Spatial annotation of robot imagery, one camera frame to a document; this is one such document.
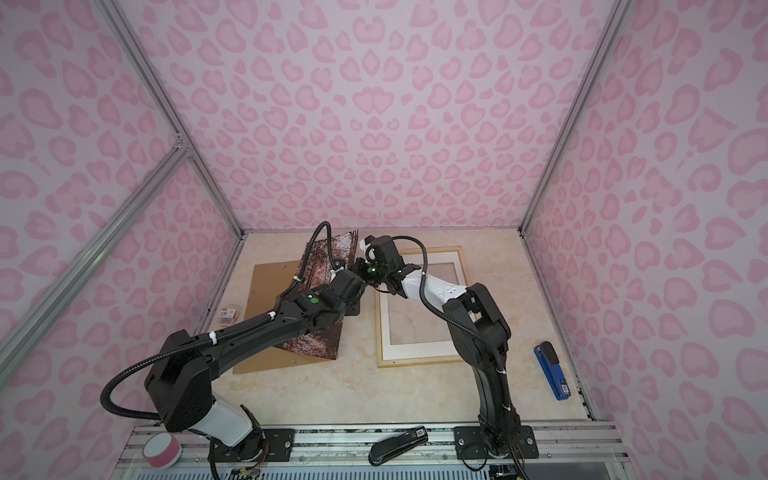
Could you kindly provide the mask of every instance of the black robotic arm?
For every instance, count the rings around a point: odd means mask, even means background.
[[[403,262],[394,244],[398,239],[419,244],[424,268]],[[510,445],[519,432],[520,418],[510,400],[505,371],[511,332],[488,290],[480,283],[456,286],[427,275],[426,250],[411,237],[368,237],[364,243],[365,257],[356,259],[351,269],[339,267],[329,283],[312,289],[292,283],[270,312],[195,337],[185,330],[171,334],[160,353],[112,379],[102,391],[101,404],[116,415],[161,420],[169,432],[202,432],[233,448],[240,460],[259,460],[264,435],[258,422],[244,406],[233,406],[216,395],[211,382],[270,346],[327,329],[359,309],[366,286],[384,284],[392,294],[420,300],[448,323],[458,354],[475,375],[485,447],[495,457],[514,455]],[[473,313],[479,318],[473,320]],[[114,387],[149,365],[144,385],[157,414],[116,406],[110,398]]]

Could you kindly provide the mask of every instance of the pink wall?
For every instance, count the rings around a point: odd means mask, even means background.
[[[641,478],[768,478],[766,17],[641,2],[533,225]]]
[[[0,476],[110,474],[134,422],[101,408],[101,388],[197,324],[233,240],[183,164],[0,391]],[[154,408],[144,375],[118,387],[118,404]]]
[[[0,345],[173,139],[87,0],[0,7]]]
[[[612,3],[121,2],[260,229],[518,225]]]

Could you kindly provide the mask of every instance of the pink tape roll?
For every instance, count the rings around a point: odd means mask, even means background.
[[[181,444],[170,433],[158,433],[144,446],[141,454],[155,468],[168,468],[181,456]]]

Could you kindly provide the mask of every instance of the black cable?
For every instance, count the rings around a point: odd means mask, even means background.
[[[511,425],[511,421],[512,421],[511,411],[507,411],[507,423]],[[520,459],[518,458],[518,454],[515,453],[515,443],[513,441],[509,428],[507,428],[507,446],[509,447],[509,453],[512,455],[512,461],[515,463],[515,469],[517,470],[518,477],[522,478],[523,480],[530,480],[528,478],[528,475],[525,473],[525,469],[523,468],[523,465],[520,464]]]
[[[450,316],[445,315],[442,311],[440,311],[437,307],[432,305],[426,297],[425,294],[425,288],[426,288],[426,274],[427,274],[427,248],[424,246],[424,243],[422,243],[419,239],[416,239],[414,237],[409,237],[408,235],[398,235],[396,237],[392,237],[392,240],[410,240],[413,243],[416,243],[419,245],[419,248],[422,249],[422,279],[421,283],[419,284],[419,298],[421,299],[422,303],[425,307],[427,307],[427,310],[434,313],[436,316],[440,317],[444,321],[450,323],[451,325],[455,326],[456,328],[466,332],[469,334],[472,338],[479,340],[483,345],[488,348],[488,351],[493,355],[494,361],[496,362],[497,367],[501,367],[502,370],[504,369],[503,362],[502,362],[502,356],[499,354],[498,350],[483,336],[481,336],[479,333],[469,329],[466,326],[463,326],[461,323],[456,322],[453,318]]]
[[[484,444],[482,444],[480,442],[470,443],[466,447],[464,447],[465,451],[466,451],[466,449],[468,449],[469,447],[474,446],[474,445],[480,445],[483,448],[483,450],[485,450],[485,459],[482,461],[482,465],[480,465],[479,467],[471,467],[471,466],[469,466],[467,464],[467,462],[463,458],[462,458],[462,463],[464,464],[464,466],[466,468],[469,468],[473,472],[480,472],[482,469],[485,468],[485,465],[488,464],[488,447],[486,447]]]
[[[233,329],[227,333],[223,333],[219,335],[217,337],[217,341],[223,342],[232,337],[248,332],[252,329],[259,328],[263,325],[266,325],[271,320],[272,320],[272,317],[268,316],[267,318],[263,319],[261,322],[254,323],[244,328]],[[112,402],[112,398],[111,398],[112,392],[118,385],[120,385],[129,376],[133,375],[134,373],[140,370],[147,368],[150,365],[153,365],[161,361],[162,359],[166,359],[174,355],[179,355],[181,353],[190,352],[191,350],[210,346],[210,345],[213,345],[213,343],[214,341],[210,337],[199,338],[194,342],[190,342],[182,346],[178,346],[175,349],[166,350],[165,352],[160,352],[149,358],[141,360],[140,362],[135,363],[132,366],[129,366],[128,368],[126,368],[125,370],[123,370],[122,372],[114,376],[112,380],[107,382],[107,385],[104,386],[104,389],[101,390],[101,395],[99,397],[99,402],[101,403],[101,406],[104,407],[105,410],[107,410],[113,415],[127,417],[129,419],[145,419],[145,420],[162,421],[162,419],[156,412],[141,412],[138,410],[124,409],[123,407],[116,405],[114,402]]]
[[[214,460],[214,438],[210,437],[210,447],[208,449],[208,465],[210,465],[210,475],[214,480],[221,480],[218,470],[216,470],[216,461]]]
[[[294,288],[296,288],[297,285],[304,282],[304,273],[306,272],[306,265],[310,260],[310,255],[312,254],[312,250],[315,246],[315,242],[317,241],[317,236],[320,235],[320,232],[323,230],[323,228],[326,229],[326,244],[328,247],[328,261],[330,262],[331,269],[333,269],[333,238],[331,234],[331,224],[328,221],[323,221],[320,223],[320,225],[317,226],[315,231],[312,233],[312,236],[310,237],[310,241],[306,244],[306,248],[304,249],[304,254],[301,257],[301,265],[299,266],[299,272],[296,275],[301,279],[299,280],[291,280],[291,284],[286,288],[280,295],[277,296],[275,301],[275,307],[277,308],[277,304],[280,303],[280,300],[285,296],[288,295],[293,291]]]

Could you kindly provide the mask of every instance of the blue stapler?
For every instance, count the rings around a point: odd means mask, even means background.
[[[544,370],[544,374],[547,376],[549,386],[552,387],[552,392],[558,400],[565,400],[571,396],[571,390],[568,388],[568,383],[565,381],[563,370],[560,368],[560,360],[558,354],[554,351],[554,347],[549,342],[541,342],[537,345],[533,352],[536,354],[538,362],[541,364],[541,369]]]

